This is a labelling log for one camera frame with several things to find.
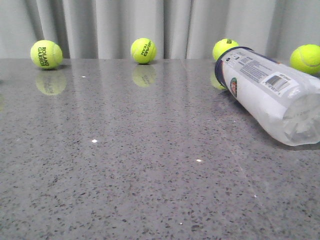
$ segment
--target tennis ball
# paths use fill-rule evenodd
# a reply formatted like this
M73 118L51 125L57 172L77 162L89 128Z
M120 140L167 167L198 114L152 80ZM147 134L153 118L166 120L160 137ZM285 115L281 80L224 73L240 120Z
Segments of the tennis ball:
M239 44L235 41L232 40L230 38L224 38L220 41L218 41L212 50L212 56L214 58L214 60L218 60L218 58L228 49L231 49L233 47L238 47Z
M299 46L290 57L290 66L306 74L320 71L320 46L307 44Z
M53 41L37 41L30 50L30 58L33 63L43 69L54 69L63 60L60 47Z
M131 45L131 55L139 64L147 64L157 55L157 48L153 41L148 38L139 38Z

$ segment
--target barcode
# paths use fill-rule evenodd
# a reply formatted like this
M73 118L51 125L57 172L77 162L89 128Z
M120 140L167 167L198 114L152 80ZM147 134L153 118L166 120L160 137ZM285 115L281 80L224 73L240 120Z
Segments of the barcode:
M264 84L275 92L280 92L282 89L290 85L287 80L277 75L272 76L270 79L265 81Z

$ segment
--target granite surface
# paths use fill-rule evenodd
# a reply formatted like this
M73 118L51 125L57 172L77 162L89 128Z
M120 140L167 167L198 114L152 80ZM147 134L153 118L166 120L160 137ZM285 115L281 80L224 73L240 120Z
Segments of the granite surface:
M0 59L0 239L320 239L320 144L272 139L213 73Z

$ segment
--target gray curtain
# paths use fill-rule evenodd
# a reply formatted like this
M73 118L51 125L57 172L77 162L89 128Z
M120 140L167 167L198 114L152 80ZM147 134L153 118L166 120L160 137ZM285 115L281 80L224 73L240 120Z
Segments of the gray curtain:
M0 0L0 58L29 58L34 42L65 58L125 59L137 38L157 59L209 59L232 38L268 57L289 59L320 44L320 0Z

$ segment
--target tennis ball can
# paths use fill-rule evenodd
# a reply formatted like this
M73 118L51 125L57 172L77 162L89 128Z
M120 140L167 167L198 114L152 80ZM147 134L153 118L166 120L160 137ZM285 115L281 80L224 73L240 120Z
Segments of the tennis ball can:
M214 74L262 128L288 146L320 142L320 79L236 46Z

